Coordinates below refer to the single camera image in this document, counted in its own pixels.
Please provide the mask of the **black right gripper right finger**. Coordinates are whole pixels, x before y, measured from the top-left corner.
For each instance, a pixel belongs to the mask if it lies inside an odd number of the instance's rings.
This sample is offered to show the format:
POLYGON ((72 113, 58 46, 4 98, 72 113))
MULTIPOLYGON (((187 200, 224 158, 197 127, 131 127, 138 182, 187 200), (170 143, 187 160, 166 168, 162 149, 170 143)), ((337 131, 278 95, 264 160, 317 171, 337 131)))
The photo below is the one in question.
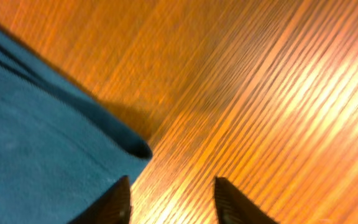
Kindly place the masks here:
POLYGON ((214 203, 219 224, 277 224, 225 177, 214 178, 214 203))

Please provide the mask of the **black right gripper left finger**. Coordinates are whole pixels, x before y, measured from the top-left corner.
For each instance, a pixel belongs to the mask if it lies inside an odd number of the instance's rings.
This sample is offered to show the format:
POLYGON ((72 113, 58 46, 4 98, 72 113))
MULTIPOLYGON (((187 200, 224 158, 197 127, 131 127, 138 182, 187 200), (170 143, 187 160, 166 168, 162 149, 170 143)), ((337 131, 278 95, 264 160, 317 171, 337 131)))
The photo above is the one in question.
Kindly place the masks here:
POLYGON ((129 224, 131 211, 131 186, 124 175, 69 224, 129 224))

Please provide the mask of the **blue polo shirt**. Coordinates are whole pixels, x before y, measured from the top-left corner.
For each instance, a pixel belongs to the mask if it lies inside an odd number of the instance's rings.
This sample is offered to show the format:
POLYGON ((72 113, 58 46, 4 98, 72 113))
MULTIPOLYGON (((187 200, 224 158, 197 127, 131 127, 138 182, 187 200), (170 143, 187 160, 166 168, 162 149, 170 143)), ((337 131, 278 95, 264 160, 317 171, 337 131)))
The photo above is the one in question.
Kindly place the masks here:
POLYGON ((0 223, 69 223, 151 158, 136 132, 0 30, 0 223))

